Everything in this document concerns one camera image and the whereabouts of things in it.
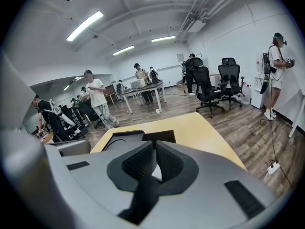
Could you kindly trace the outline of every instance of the laptop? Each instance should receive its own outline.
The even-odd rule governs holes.
[[[139,90],[141,88],[140,80],[130,83],[133,90]]]

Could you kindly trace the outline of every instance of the extension cord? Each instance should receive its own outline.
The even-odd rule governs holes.
[[[277,162],[274,162],[271,166],[268,167],[268,174],[273,174],[278,168],[280,167],[280,164]]]

